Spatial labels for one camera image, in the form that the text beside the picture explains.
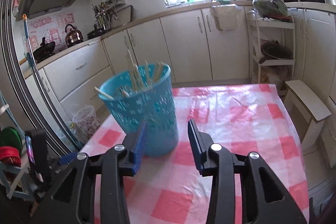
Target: kettle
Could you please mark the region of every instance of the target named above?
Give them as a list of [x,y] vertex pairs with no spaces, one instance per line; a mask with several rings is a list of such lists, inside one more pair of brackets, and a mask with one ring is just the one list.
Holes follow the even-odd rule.
[[[72,27],[72,30],[68,33],[67,28],[69,26]],[[65,43],[67,44],[68,48],[80,42],[83,42],[83,35],[81,31],[77,30],[72,24],[68,24],[65,26],[65,32],[67,34],[67,36],[65,37]]]

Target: white shelf unit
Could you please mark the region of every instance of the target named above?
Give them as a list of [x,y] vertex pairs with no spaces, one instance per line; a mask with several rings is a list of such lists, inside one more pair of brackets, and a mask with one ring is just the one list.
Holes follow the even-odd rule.
[[[254,11],[248,12],[247,23],[249,25],[249,43],[250,43],[250,78],[253,84],[260,84],[261,68],[263,66],[291,66],[291,79],[294,75],[295,66],[295,23],[292,16],[290,23],[280,22],[280,21],[265,21],[255,19]],[[261,52],[261,39],[260,39],[260,28],[281,28],[281,45],[285,45],[285,29],[290,29],[293,32],[293,59],[269,59],[265,60],[262,64],[259,63],[263,54]],[[252,31],[256,30],[257,37],[253,39]],[[253,62],[258,65],[258,74],[255,75],[253,71]]]

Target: white stool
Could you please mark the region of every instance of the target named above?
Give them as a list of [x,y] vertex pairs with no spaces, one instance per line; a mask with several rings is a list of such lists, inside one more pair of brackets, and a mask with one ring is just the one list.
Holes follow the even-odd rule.
[[[301,80],[286,81],[285,84],[288,90],[283,103],[299,134],[302,150],[306,150],[314,145],[325,119],[331,113],[320,98]],[[297,117],[291,115],[293,106],[296,106],[304,119],[299,121]],[[307,122],[306,129],[302,125],[304,120]]]

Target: table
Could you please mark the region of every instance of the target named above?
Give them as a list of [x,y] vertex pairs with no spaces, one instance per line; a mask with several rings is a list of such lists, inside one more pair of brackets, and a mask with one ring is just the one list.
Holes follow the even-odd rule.
[[[257,151],[289,190],[307,222],[308,186],[295,127],[275,85],[173,89],[179,131],[177,148],[159,158],[144,157],[135,177],[124,177],[130,222],[205,224],[212,177],[199,175],[187,134],[193,118],[200,131],[231,152]],[[122,143],[125,134],[110,115],[82,149],[90,156]],[[239,176],[236,224],[242,222]],[[96,181],[95,224],[100,223],[100,178]]]

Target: blue plastic basket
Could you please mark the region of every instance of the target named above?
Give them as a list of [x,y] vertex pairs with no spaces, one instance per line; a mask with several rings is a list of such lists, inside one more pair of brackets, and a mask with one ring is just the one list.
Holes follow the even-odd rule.
[[[150,77],[153,77],[154,64],[148,65]],[[144,66],[139,67],[143,82],[146,82]],[[122,97],[119,87],[130,94]],[[133,93],[130,89],[129,71],[119,73],[100,86],[100,90],[111,95],[114,100],[99,94],[111,114],[123,131],[128,134],[137,131],[143,119],[148,122],[145,154],[161,156],[171,152],[179,141],[175,105],[170,81],[170,67],[164,64],[161,78],[143,91]]]

